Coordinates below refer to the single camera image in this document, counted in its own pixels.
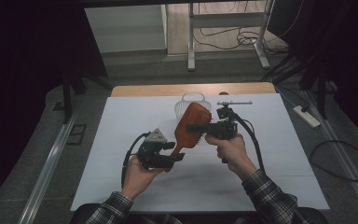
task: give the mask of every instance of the plaid shirt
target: plaid shirt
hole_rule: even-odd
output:
[[[246,194],[252,200],[264,223],[310,223],[297,209],[297,198],[283,193],[262,171],[257,171],[242,182]],[[124,223],[133,201],[120,192],[113,192],[89,218],[87,224]],[[170,215],[143,217],[144,224],[182,224]],[[234,224],[246,224],[246,218],[239,218]]]

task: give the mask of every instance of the white wall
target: white wall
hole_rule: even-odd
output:
[[[101,53],[166,49],[161,6],[86,8]]]

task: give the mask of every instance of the white tabletop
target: white tabletop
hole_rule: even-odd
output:
[[[175,141],[174,105],[181,96],[110,97],[71,210],[84,203],[102,203],[121,191],[121,166],[137,136],[159,128],[168,141]],[[299,206],[328,209],[296,131],[279,94],[206,96],[212,104],[213,122],[218,121],[218,101],[247,102],[231,108],[255,127],[255,136],[267,175],[284,192],[296,195]],[[247,151],[258,166],[255,147],[240,126]],[[182,161],[169,173],[158,175],[131,209],[133,212],[254,211],[241,181],[216,157],[215,147],[202,138],[194,148],[184,148]],[[161,153],[170,154],[167,150]]]

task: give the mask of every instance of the power strip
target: power strip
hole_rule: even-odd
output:
[[[305,120],[310,125],[310,127],[315,128],[321,125],[321,123],[316,118],[314,118],[310,113],[308,113],[307,111],[302,112],[301,109],[302,109],[301,105],[298,105],[295,108],[293,108],[296,114],[298,114],[303,120]]]

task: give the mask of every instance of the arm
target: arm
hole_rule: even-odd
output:
[[[228,169],[241,179],[256,211],[267,223],[301,223],[301,221],[305,221],[296,210],[296,197],[283,193],[264,172],[257,170],[246,153],[242,135],[237,133],[234,138],[229,140],[220,140],[206,135],[205,140],[207,143],[217,146],[218,158],[227,159]]]
[[[163,169],[145,170],[137,156],[133,156],[129,161],[122,191],[113,192],[86,223],[123,223],[135,198],[144,192],[162,171]]]

